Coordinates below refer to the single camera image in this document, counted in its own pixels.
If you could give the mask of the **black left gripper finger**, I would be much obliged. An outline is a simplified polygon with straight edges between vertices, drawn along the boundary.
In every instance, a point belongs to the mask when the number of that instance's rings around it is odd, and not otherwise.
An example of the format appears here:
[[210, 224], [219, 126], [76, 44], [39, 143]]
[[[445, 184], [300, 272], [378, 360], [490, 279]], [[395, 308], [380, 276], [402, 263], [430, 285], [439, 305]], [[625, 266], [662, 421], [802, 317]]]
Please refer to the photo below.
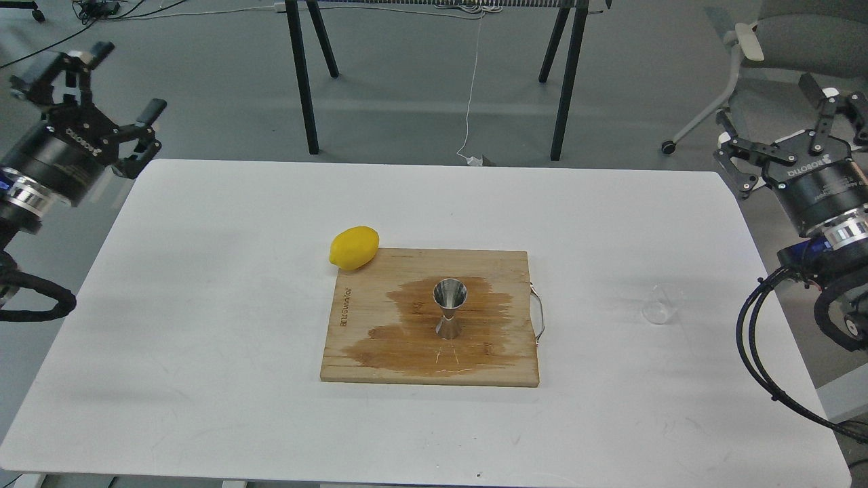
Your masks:
[[[154, 123], [167, 107], [164, 99], [152, 99], [132, 124], [115, 127], [111, 132], [99, 136], [102, 149], [99, 161], [103, 167], [109, 167], [121, 178], [136, 179], [146, 165], [161, 150], [161, 143], [156, 139]], [[127, 157], [121, 157], [122, 143], [135, 142], [133, 151]]]
[[115, 49], [111, 41], [99, 41], [88, 52], [43, 52], [35, 56], [21, 77], [12, 75], [10, 93], [41, 111], [41, 118], [57, 127], [114, 129], [96, 107], [91, 72]]

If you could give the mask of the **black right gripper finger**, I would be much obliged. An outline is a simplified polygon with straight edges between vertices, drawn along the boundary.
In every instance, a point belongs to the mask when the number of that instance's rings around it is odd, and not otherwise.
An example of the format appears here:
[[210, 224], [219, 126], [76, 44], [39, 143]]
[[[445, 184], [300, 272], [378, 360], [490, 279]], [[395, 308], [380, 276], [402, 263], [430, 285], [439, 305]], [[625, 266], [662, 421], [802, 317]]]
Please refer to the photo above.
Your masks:
[[[814, 75], [800, 75], [799, 87], [816, 109], [812, 126], [799, 134], [798, 163], [853, 163], [855, 153], [866, 151], [866, 95], [861, 91], [841, 94], [833, 87], [821, 87]], [[849, 140], [834, 136], [838, 118], [852, 127]]]
[[799, 161], [794, 152], [779, 148], [775, 144], [753, 142], [739, 136], [725, 108], [716, 111], [715, 121], [723, 127], [724, 132], [718, 140], [719, 148], [713, 151], [713, 158], [724, 169], [730, 189], [738, 199], [750, 197], [759, 185], [760, 177], [738, 169], [735, 159], [760, 169], [770, 163], [790, 167]]

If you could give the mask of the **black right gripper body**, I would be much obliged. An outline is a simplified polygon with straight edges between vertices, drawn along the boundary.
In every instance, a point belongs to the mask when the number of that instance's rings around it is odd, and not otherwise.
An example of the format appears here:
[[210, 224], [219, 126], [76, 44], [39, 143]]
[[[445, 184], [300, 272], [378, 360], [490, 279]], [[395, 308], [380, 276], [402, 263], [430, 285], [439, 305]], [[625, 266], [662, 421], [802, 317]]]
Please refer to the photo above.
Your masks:
[[784, 208], [800, 237], [812, 237], [828, 220], [866, 208], [866, 176], [852, 158], [850, 143], [831, 137], [823, 150], [812, 154], [815, 143], [799, 132], [773, 143], [773, 152], [785, 159], [763, 168], [763, 179]]

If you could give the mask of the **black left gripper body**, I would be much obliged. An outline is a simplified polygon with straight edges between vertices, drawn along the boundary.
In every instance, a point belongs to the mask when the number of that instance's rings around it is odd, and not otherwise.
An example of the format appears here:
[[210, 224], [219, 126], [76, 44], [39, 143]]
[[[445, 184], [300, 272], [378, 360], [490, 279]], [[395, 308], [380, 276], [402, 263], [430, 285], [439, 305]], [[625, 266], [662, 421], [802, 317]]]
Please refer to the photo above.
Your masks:
[[117, 145], [85, 127], [40, 121], [2, 157], [2, 204], [76, 207], [117, 161]]

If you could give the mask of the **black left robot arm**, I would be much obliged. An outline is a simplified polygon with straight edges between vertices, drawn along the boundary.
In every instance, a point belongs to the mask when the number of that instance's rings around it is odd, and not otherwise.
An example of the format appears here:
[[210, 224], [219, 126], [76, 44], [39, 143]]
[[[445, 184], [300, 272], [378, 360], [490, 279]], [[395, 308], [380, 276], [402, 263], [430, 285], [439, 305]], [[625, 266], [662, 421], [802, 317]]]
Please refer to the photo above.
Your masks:
[[88, 52], [43, 52], [12, 95], [40, 108], [41, 119], [2, 158], [2, 246], [19, 233], [37, 234], [55, 203], [77, 206], [105, 169], [136, 179], [158, 154], [154, 123], [165, 109], [152, 99], [137, 119], [119, 125], [95, 105], [91, 74], [114, 49], [99, 41]]

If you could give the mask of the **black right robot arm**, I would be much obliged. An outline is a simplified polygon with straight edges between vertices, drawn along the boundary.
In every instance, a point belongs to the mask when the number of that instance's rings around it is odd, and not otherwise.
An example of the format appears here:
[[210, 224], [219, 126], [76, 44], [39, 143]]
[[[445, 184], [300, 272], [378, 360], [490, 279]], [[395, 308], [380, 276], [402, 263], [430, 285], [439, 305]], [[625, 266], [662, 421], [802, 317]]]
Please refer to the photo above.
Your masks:
[[853, 157], [866, 151], [866, 95], [823, 89], [809, 74], [799, 87], [815, 105], [814, 127], [773, 143], [739, 136], [725, 109], [714, 151], [736, 197], [760, 186], [775, 193], [803, 242], [778, 253], [796, 281], [818, 285], [819, 329], [847, 351], [866, 349], [865, 172]]

